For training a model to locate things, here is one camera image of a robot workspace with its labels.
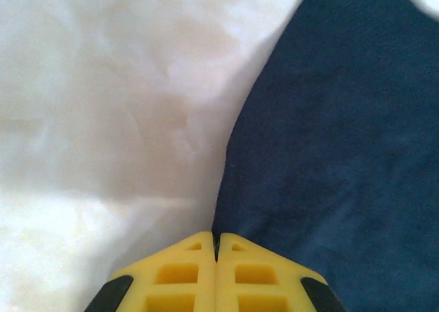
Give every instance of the black corner piece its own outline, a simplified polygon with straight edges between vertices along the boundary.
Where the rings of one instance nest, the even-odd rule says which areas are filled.
[[[326,284],[312,278],[300,279],[317,312],[346,312],[342,303]]]
[[[132,276],[120,276],[108,281],[87,306],[85,312],[116,312],[133,280]]]

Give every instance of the rectangular hole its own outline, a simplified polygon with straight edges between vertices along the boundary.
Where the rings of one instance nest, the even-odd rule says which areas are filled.
[[[238,296],[239,312],[289,312],[285,296]]]
[[[201,248],[202,248],[201,242],[197,242],[191,245],[189,248],[187,248],[187,250],[201,250]]]
[[[195,295],[156,295],[146,299],[144,312],[193,312]]]
[[[243,252],[245,249],[244,248],[242,248],[240,245],[238,245],[237,243],[234,243],[233,245],[232,245],[232,250],[234,251],[234,252]]]
[[[276,285],[276,274],[268,265],[238,265],[235,268],[236,283],[251,283],[256,285]]]
[[[157,285],[197,282],[198,265],[195,263],[166,264],[159,269],[155,281]]]

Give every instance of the white fabric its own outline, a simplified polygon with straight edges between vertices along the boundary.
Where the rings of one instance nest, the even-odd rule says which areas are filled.
[[[299,2],[0,0],[1,312],[83,311],[116,269],[210,228]]]

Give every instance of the dark blue cloth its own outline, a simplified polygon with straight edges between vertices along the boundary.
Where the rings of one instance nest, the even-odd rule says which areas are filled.
[[[349,311],[439,311],[439,23],[304,0],[236,122],[213,232],[320,272]]]

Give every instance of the blue towel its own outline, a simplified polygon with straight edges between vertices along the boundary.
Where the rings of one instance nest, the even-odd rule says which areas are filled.
[[[235,124],[213,232],[320,272],[349,311],[439,311],[439,23],[304,0]]]

